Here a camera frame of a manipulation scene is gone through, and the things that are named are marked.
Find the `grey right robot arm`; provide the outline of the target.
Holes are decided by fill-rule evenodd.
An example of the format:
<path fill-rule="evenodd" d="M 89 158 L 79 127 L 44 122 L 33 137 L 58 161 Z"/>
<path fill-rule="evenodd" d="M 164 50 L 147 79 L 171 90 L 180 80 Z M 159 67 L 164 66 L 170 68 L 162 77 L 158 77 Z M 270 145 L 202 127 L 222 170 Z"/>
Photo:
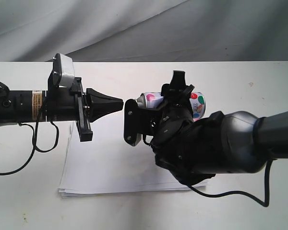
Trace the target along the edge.
<path fill-rule="evenodd" d="M 176 70 L 161 89 L 161 117 L 151 140 L 156 165 L 184 185 L 224 173 L 256 173 L 288 159 L 288 111 L 258 118 L 245 111 L 192 120 L 192 85 Z"/>

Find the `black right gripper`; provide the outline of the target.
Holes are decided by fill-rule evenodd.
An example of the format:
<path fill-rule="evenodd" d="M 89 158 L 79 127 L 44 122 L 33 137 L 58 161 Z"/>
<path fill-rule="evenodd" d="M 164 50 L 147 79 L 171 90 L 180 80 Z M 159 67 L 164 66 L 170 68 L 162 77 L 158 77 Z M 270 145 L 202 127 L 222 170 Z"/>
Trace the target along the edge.
<path fill-rule="evenodd" d="M 180 145 L 185 129 L 193 122 L 190 96 L 194 86 L 187 85 L 185 71 L 174 70 L 170 83 L 161 87 L 161 117 L 150 142 L 153 149 Z"/>

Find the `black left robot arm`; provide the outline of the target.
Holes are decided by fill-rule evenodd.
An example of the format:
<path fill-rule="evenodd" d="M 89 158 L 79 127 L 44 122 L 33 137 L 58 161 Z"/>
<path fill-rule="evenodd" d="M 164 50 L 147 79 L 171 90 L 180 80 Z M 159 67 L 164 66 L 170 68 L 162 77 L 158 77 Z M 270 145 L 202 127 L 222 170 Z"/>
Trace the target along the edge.
<path fill-rule="evenodd" d="M 123 100 L 82 87 L 74 78 L 71 86 L 48 79 L 46 91 L 10 91 L 0 86 L 0 126 L 33 122 L 75 121 L 81 142 L 91 141 L 91 123 L 123 108 Z"/>

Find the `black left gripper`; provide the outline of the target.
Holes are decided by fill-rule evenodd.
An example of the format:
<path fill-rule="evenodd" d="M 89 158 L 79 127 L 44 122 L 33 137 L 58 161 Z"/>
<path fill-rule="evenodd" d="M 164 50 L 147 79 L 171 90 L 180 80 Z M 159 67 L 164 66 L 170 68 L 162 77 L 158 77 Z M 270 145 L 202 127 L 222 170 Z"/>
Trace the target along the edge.
<path fill-rule="evenodd" d="M 91 141 L 90 123 L 123 109 L 123 100 L 87 88 L 83 91 L 82 78 L 75 77 L 70 87 L 57 84 L 59 77 L 48 78 L 46 116 L 49 121 L 75 121 L 81 142 Z"/>

